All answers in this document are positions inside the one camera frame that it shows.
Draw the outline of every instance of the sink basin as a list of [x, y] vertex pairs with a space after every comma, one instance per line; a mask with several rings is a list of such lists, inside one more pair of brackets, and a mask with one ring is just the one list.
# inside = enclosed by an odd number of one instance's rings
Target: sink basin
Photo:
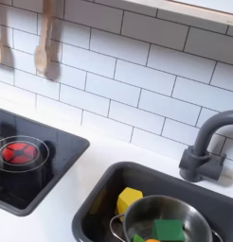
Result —
[[[75, 214], [72, 231], [78, 242], [119, 242], [109, 230], [118, 195], [132, 187], [149, 195], [181, 199], [195, 207], [224, 242], [233, 242], [233, 199], [135, 163], [112, 165]], [[122, 235], [121, 223], [115, 230]]]

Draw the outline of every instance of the yellow block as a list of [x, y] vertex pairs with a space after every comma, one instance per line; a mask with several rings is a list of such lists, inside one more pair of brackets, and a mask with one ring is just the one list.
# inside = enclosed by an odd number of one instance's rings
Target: yellow block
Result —
[[116, 214], [121, 215], [125, 214], [128, 207], [138, 199], [142, 199], [142, 192], [135, 190], [133, 188], [127, 187], [119, 195], [116, 203]]

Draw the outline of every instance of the gray faucet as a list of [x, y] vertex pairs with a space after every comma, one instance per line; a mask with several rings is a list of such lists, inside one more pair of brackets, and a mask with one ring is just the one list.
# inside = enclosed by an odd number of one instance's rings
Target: gray faucet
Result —
[[233, 111], [210, 117], [200, 128], [194, 146], [185, 149], [180, 162], [180, 175], [189, 182], [199, 182], [203, 177], [217, 181], [222, 173], [225, 155], [213, 158], [207, 152], [212, 135], [223, 126], [233, 125]]

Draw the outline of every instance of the white subway tile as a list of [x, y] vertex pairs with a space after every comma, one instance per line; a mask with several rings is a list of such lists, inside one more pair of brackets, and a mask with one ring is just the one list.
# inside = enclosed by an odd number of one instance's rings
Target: white subway tile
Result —
[[89, 48], [90, 28], [64, 21], [63, 42], [82, 48]]
[[83, 112], [82, 126], [95, 132], [130, 142], [133, 127], [117, 121], [90, 113]]
[[233, 179], [233, 161], [225, 159], [222, 175]]
[[163, 95], [171, 95], [175, 76], [117, 60], [115, 79]]
[[126, 11], [121, 33], [141, 41], [183, 50], [188, 27]]
[[60, 84], [25, 72], [15, 70], [15, 86], [39, 95], [59, 99]]
[[[203, 126], [203, 124], [207, 121], [208, 118], [212, 117], [217, 113], [218, 112], [202, 108], [202, 111], [197, 123], [197, 127], [200, 128], [201, 126]], [[224, 126], [218, 129], [216, 133], [233, 139], [233, 125]]]
[[13, 0], [13, 5], [20, 9], [26, 9], [36, 12], [43, 12], [43, 0]]
[[[34, 55], [37, 45], [39, 45], [39, 36], [25, 33], [20, 30], [13, 29], [14, 48]], [[61, 61], [62, 44], [51, 40], [49, 51], [53, 61]]]
[[119, 9], [124, 9], [124, 10], [129, 10], [129, 11], [134, 11], [134, 12], [150, 15], [152, 17], [155, 17], [156, 12], [157, 12], [157, 9], [150, 8], [150, 7], [144, 6], [144, 5], [134, 4], [131, 2], [126, 2], [126, 1], [96, 0], [95, 2], [103, 4], [103, 5], [108, 5], [111, 7], [119, 8]]
[[218, 63], [211, 85], [233, 91], [233, 65]]
[[219, 155], [224, 146], [225, 138], [221, 135], [214, 134], [211, 138], [207, 151]]
[[233, 64], [233, 37], [191, 28], [185, 51]]
[[36, 46], [39, 44], [39, 36], [13, 29], [13, 37], [15, 49], [34, 54]]
[[10, 26], [36, 34], [37, 14], [0, 4], [0, 25]]
[[[63, 17], [63, 4], [64, 0], [56, 0], [54, 1], [54, 12], [55, 15], [59, 18]], [[39, 13], [43, 12], [44, 9], [44, 1], [43, 0], [13, 0], [13, 5], [20, 9], [27, 9], [31, 11], [36, 11]]]
[[233, 160], [233, 140], [226, 139], [222, 154], [226, 154], [226, 158]]
[[227, 30], [227, 35], [233, 36], [233, 26], [229, 26]]
[[186, 124], [195, 125], [200, 107], [143, 90], [139, 108]]
[[209, 119], [210, 117], [212, 117], [213, 115], [215, 115], [217, 113], [218, 112], [216, 112], [216, 111], [202, 108], [196, 127], [200, 128], [207, 121], [207, 119]]
[[13, 47], [12, 28], [0, 26], [0, 40], [3, 46]]
[[[38, 14], [38, 29], [37, 34], [41, 35], [41, 14]], [[55, 21], [52, 24], [52, 29], [50, 33], [50, 39], [55, 40], [58, 42], [63, 41], [63, 23], [64, 20], [62, 19], [55, 19]]]
[[41, 95], [37, 95], [37, 112], [63, 122], [81, 124], [82, 110]]
[[170, 20], [179, 24], [184, 24], [188, 26], [197, 26], [199, 28], [211, 30], [214, 32], [219, 32], [222, 34], [225, 34], [227, 30], [227, 25], [223, 25], [217, 22], [212, 22], [206, 19], [195, 18], [192, 16], [180, 14], [173, 11], [166, 11], [166, 10], [160, 9], [158, 11], [157, 17], [160, 19]]
[[135, 107], [140, 97], [139, 88], [90, 73], [87, 74], [86, 91]]
[[132, 143], [139, 147], [152, 150], [161, 155], [180, 160], [182, 154], [188, 146], [169, 140], [143, 130], [134, 129]]
[[63, 63], [112, 78], [115, 71], [116, 59], [64, 44]]
[[199, 129], [166, 119], [162, 136], [193, 146]]
[[6, 4], [6, 5], [12, 5], [12, 0], [0, 0], [0, 3]]
[[0, 81], [13, 85], [14, 70], [11, 67], [0, 64]]
[[104, 116], [110, 104], [109, 99], [64, 85], [61, 86], [60, 101]]
[[233, 125], [228, 125], [217, 130], [217, 133], [233, 139]]
[[184, 78], [209, 83], [215, 61], [152, 45], [148, 66]]
[[120, 32], [123, 11], [81, 0], [66, 0], [65, 20], [114, 33]]
[[[193, 146], [198, 132], [199, 129], [195, 127], [167, 119], [162, 135], [171, 140]], [[208, 151], [219, 155], [224, 145], [224, 140], [225, 138], [223, 136], [214, 134], [209, 144]]]
[[177, 78], [173, 96], [219, 112], [233, 110], [233, 93], [185, 78]]
[[160, 134], [165, 118], [112, 101], [109, 117], [122, 123]]
[[[38, 35], [41, 35], [41, 15], [38, 17]], [[53, 23], [51, 39], [82, 48], [89, 48], [90, 27], [56, 19]]]
[[126, 61], [146, 64], [150, 44], [92, 29], [90, 49]]
[[84, 89], [86, 72], [64, 64], [51, 62], [46, 72], [46, 78], [68, 86]]
[[2, 62], [10, 67], [36, 74], [34, 57], [28, 53], [4, 47]]
[[35, 94], [2, 82], [0, 82], [0, 98], [31, 110], [35, 108]]

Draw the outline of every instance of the bowl handle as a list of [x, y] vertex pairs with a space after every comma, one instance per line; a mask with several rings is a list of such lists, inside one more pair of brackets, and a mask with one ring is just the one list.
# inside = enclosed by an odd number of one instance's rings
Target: bowl handle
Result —
[[217, 233], [217, 232], [215, 232], [215, 231], [213, 231], [213, 230], [211, 230], [213, 233], [214, 233], [214, 235], [220, 240], [220, 242], [224, 242], [224, 240], [219, 236], [219, 234]]
[[121, 217], [123, 217], [124, 216], [124, 214], [122, 214], [122, 215], [118, 215], [118, 216], [114, 216], [112, 219], [111, 219], [111, 221], [110, 221], [110, 231], [111, 231], [111, 233], [113, 234], [113, 236], [115, 237], [115, 238], [117, 238], [118, 240], [120, 240], [121, 242], [126, 242], [125, 240], [123, 240], [122, 238], [120, 238], [115, 232], [114, 232], [114, 230], [113, 230], [113, 222], [114, 222], [114, 220], [116, 220], [117, 218], [121, 218]]

